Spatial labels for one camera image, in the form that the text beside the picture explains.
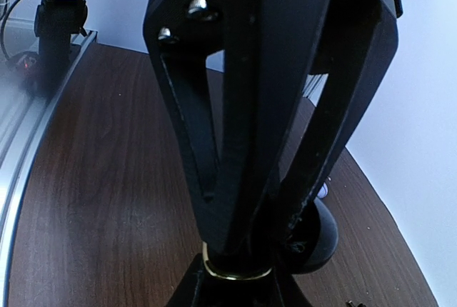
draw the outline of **wooden table surface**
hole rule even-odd
[[[221,75],[211,72],[217,87]],[[303,100],[287,169],[313,110]],[[297,280],[315,307],[437,306],[394,220],[344,151],[324,202],[336,255]],[[176,137],[147,55],[94,44],[41,145],[12,259],[10,307],[164,306],[201,249]]]

